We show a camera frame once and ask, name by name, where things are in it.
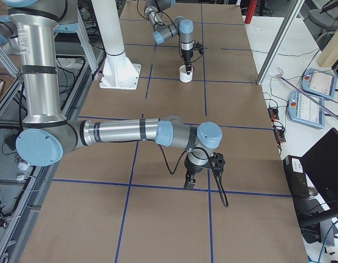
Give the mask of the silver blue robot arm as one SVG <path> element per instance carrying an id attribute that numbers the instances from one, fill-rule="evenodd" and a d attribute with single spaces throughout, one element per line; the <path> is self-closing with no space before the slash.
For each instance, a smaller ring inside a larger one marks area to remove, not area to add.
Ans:
<path id="1" fill-rule="evenodd" d="M 181 58 L 184 61 L 185 74 L 188 76 L 194 71 L 191 61 L 196 44 L 193 22 L 182 16 L 178 16 L 174 20 L 169 18 L 170 23 L 165 24 L 160 17 L 160 13 L 173 7 L 175 3 L 176 1 L 146 1 L 144 15 L 153 26 L 153 38 L 156 44 L 163 44 L 167 40 L 179 36 Z"/>
<path id="2" fill-rule="evenodd" d="M 192 189 L 195 176 L 212 171 L 222 189 L 224 159 L 216 152 L 222 140 L 218 125 L 186 125 L 178 117 L 125 121 L 69 121 L 60 107 L 54 32 L 77 18 L 76 1 L 7 1 L 10 20 L 17 27 L 27 116 L 16 140 L 18 154 L 28 163 L 45 167 L 69 152 L 102 142 L 153 141 L 160 147 L 183 150 L 187 170 L 184 187 Z"/>

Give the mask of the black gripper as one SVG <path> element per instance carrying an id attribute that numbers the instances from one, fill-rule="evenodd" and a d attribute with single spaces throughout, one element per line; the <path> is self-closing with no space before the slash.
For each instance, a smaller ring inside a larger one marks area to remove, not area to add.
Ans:
<path id="1" fill-rule="evenodd" d="M 183 188 L 192 190 L 195 187 L 196 180 L 195 180 L 195 174 L 201 172 L 203 169 L 210 169 L 209 162 L 206 160 L 206 163 L 203 165 L 196 164 L 196 161 L 198 159 L 194 157 L 193 154 L 188 153 L 185 160 L 184 160 L 184 166 L 187 170 L 185 175 L 185 183 Z"/>
<path id="2" fill-rule="evenodd" d="M 182 58 L 185 63 L 186 74 L 189 75 L 189 72 L 193 71 L 193 66 L 191 64 L 191 58 L 193 57 L 193 50 L 182 50 Z"/>

